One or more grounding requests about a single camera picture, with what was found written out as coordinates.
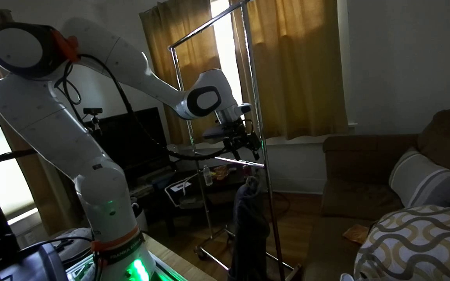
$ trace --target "brown couch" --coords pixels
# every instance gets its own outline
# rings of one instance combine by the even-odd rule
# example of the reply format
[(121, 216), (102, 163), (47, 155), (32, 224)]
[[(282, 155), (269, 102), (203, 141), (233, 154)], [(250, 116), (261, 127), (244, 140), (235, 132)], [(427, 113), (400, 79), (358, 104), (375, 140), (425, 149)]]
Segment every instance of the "brown couch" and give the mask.
[(303, 280), (333, 281), (352, 274), (360, 244), (343, 235), (353, 225), (372, 227), (403, 208), (389, 177), (408, 149), (450, 169), (450, 110), (438, 113), (419, 136), (332, 136), (324, 144), (327, 175), (321, 218), (310, 238)]

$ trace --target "yellow curtain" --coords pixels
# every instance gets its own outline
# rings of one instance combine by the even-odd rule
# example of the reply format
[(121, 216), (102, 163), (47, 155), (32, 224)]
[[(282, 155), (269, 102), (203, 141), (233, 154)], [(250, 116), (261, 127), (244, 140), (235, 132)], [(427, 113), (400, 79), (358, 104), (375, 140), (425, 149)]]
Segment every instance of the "yellow curtain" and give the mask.
[[(344, 133), (336, 0), (253, 0), (247, 13), (264, 138)], [(250, 102), (244, 24), (238, 13), (233, 19), (244, 101)]]
[[(0, 24), (3, 22), (13, 22), (10, 12), (0, 10)], [(7, 136), (7, 141), (13, 150), (28, 150), (28, 144), (22, 141), (19, 135), (13, 132), (2, 119), (0, 127)], [(52, 186), (46, 177), (46, 172), (41, 166), (39, 157), (32, 155), (25, 158), (18, 160), (22, 174), (30, 186), (30, 191), (33, 194), (35, 204), (39, 210), (39, 216), (43, 219), (43, 224), (49, 235), (55, 235), (58, 232), (68, 230), (71, 225), (63, 218), (60, 211), (58, 200), (52, 191)]]
[[(141, 13), (152, 63), (158, 77), (178, 88), (169, 46), (175, 44), (210, 19), (210, 0), (168, 0)], [(175, 51), (178, 54), (178, 68), (182, 71), (185, 90), (191, 90), (199, 74), (221, 68), (213, 29), (194, 36)], [(169, 122), (171, 141), (175, 144), (189, 144), (188, 124), (177, 118), (169, 108), (166, 108), (166, 118)], [(216, 119), (214, 116), (208, 116), (205, 119), (193, 121), (191, 125), (194, 129), (191, 133), (194, 133), (196, 141), (200, 141), (205, 130), (216, 125)]]

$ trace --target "patterned blanket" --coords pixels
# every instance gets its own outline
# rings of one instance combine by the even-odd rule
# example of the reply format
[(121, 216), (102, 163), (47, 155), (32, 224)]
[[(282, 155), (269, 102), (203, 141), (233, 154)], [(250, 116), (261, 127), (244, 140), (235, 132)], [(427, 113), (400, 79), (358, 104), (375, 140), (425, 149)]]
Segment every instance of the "patterned blanket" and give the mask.
[(450, 280), (450, 208), (385, 216), (357, 255), (357, 280)]

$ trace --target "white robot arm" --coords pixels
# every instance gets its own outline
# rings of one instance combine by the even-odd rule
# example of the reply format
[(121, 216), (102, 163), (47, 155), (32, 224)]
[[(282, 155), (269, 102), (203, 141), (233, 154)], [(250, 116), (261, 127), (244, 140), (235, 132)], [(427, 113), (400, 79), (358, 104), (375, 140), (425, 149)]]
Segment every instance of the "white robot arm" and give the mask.
[(105, 74), (100, 61), (121, 83), (169, 105), (182, 119), (216, 113), (230, 132), (232, 141), (224, 144), (232, 152), (253, 144), (241, 121), (244, 113), (222, 72), (205, 72), (180, 93), (150, 71), (144, 54), (85, 19), (69, 21), (63, 33), (46, 26), (0, 27), (0, 66), (10, 72), (0, 80), (2, 118), (75, 183), (100, 253), (102, 280), (125, 280), (133, 269), (143, 269), (141, 280), (152, 278), (155, 263), (144, 249), (122, 169), (53, 96), (69, 61)]

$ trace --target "black monitor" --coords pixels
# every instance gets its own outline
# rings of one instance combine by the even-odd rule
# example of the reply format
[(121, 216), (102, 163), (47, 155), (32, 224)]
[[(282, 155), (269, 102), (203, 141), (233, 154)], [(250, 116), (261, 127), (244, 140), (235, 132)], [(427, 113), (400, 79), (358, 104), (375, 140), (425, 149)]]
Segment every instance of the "black monitor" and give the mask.
[(124, 169), (130, 185), (144, 175), (172, 166), (164, 150), (168, 143), (158, 108), (135, 111), (135, 116), (150, 138), (130, 115), (100, 119), (100, 130), (94, 133), (107, 155)]

